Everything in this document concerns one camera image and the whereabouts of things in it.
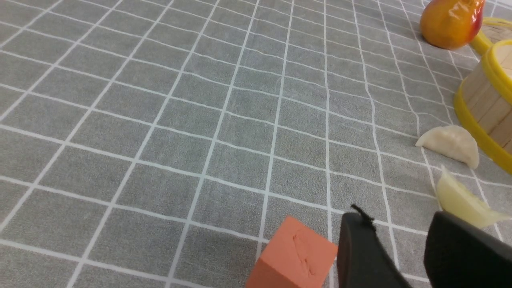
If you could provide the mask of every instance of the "yellow rim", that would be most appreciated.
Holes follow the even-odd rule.
[[[510,105],[512,105],[512,79],[503,71],[498,59],[496,58],[496,49],[505,45],[512,45],[512,40],[503,40],[494,44],[482,57],[480,63],[489,82],[494,89],[500,93]]]
[[[463,84],[464,81],[462,81],[453,100],[455,113],[457,114],[461,125],[471,133],[471,136],[475,138],[478,147],[480,147],[489,156],[489,158],[491,158],[503,170],[512,174],[512,155],[506,152],[492,138],[490,138],[475,121],[462,98]]]
[[[512,26],[512,22],[510,21],[492,17],[485,17],[482,24],[495,26]],[[480,55],[485,54],[485,52],[487,52],[487,50],[493,45],[493,43],[489,40],[489,38],[487,38],[487,36],[485,36],[481,29],[475,38],[470,42],[470,44]]]

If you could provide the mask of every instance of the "dumpling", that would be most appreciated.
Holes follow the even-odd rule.
[[[443,210],[452,213],[469,224],[482,229],[510,216],[494,211],[462,183],[457,181],[444,166],[437,182],[437,199]]]
[[[416,142],[416,147],[425,147],[446,157],[466,163],[476,169],[480,162],[475,139],[464,128],[451,125],[428,130]]]

